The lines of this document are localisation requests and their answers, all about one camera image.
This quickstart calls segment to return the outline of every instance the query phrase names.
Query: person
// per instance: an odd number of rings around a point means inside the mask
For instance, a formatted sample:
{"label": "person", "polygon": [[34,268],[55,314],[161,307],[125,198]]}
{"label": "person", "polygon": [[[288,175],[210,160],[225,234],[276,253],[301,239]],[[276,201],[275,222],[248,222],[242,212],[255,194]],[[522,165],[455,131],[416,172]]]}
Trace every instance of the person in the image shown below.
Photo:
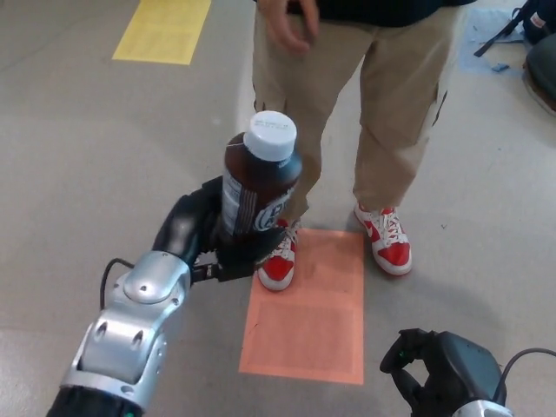
{"label": "person", "polygon": [[396,208],[447,98],[464,6],[474,0],[255,1],[255,110],[292,118],[303,161],[279,220],[287,237],[255,275],[274,291],[294,277],[300,218],[321,175],[321,136],[361,61],[354,213],[378,265],[391,276],[407,274],[411,246]]}

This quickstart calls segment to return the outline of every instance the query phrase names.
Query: plastic bottle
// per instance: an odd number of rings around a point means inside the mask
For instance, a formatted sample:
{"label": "plastic bottle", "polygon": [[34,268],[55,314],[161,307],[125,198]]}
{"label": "plastic bottle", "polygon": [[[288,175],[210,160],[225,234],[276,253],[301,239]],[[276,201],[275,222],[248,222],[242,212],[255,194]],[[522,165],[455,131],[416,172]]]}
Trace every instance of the plastic bottle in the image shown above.
{"label": "plastic bottle", "polygon": [[272,228],[301,174],[297,128],[287,116],[262,111],[226,147],[220,236],[242,238]]}

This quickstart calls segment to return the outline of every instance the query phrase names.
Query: yellow tape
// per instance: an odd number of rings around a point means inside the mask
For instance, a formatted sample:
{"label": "yellow tape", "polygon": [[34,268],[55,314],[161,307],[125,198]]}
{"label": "yellow tape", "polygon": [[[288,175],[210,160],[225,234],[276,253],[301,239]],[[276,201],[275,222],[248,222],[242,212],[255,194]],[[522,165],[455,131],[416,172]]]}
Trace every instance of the yellow tape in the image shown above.
{"label": "yellow tape", "polygon": [[190,65],[210,0],[141,0],[113,59]]}

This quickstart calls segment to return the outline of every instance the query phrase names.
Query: orange mat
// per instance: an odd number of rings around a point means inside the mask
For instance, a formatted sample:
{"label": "orange mat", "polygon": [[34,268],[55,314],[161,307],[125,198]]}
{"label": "orange mat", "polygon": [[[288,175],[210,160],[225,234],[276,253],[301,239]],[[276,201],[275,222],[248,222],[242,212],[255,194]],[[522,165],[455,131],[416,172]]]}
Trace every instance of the orange mat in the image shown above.
{"label": "orange mat", "polygon": [[281,293],[253,280],[240,372],[363,384],[363,236],[300,232]]}

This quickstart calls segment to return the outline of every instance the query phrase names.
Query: shoelace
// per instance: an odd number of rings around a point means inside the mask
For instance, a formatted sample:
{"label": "shoelace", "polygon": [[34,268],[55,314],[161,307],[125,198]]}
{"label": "shoelace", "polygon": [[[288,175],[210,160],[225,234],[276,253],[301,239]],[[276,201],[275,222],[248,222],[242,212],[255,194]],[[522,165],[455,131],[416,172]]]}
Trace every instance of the shoelace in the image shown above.
{"label": "shoelace", "polygon": [[273,255],[283,255],[284,253],[290,251],[291,242],[297,245],[297,230],[299,227],[300,223],[296,222],[291,227],[286,229],[286,236],[284,237],[284,240],[281,241],[280,245],[278,245],[278,248],[275,249]]}
{"label": "shoelace", "polygon": [[400,219],[395,211],[388,214],[380,213],[379,217],[379,227],[386,247],[394,243],[407,243],[406,234],[401,230]]}

